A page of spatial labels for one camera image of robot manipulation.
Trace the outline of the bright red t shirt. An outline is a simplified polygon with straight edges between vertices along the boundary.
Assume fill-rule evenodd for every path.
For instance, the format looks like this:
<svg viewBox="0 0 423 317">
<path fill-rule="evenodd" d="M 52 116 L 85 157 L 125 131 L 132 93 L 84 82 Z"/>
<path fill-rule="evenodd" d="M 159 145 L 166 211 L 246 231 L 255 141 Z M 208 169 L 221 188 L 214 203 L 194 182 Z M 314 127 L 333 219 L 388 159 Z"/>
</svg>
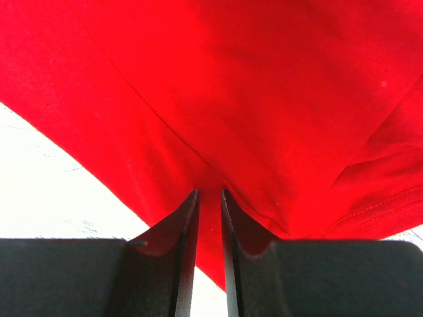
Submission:
<svg viewBox="0 0 423 317">
<path fill-rule="evenodd" d="M 421 1 L 2 1 L 1 101 L 149 225 L 223 189 L 281 238 L 422 224 Z"/>
</svg>

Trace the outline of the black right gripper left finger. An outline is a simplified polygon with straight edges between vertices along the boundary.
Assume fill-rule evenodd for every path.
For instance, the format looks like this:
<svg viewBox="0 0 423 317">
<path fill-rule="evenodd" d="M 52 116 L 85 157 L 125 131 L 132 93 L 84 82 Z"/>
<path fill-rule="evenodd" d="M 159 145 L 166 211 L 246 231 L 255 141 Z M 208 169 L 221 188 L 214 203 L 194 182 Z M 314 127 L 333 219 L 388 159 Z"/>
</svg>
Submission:
<svg viewBox="0 0 423 317">
<path fill-rule="evenodd" d="M 1 240 L 2 316 L 188 316 L 199 193 L 123 239 Z"/>
</svg>

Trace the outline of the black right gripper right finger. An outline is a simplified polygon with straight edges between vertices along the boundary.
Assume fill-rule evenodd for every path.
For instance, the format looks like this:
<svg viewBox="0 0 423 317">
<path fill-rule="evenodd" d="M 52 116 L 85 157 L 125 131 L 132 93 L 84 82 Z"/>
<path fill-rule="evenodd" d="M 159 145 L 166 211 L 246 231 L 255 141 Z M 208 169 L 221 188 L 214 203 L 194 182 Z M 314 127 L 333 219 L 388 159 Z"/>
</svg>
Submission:
<svg viewBox="0 0 423 317">
<path fill-rule="evenodd" d="M 230 316 L 421 316 L 422 251 L 404 241 L 283 240 L 221 195 Z"/>
</svg>

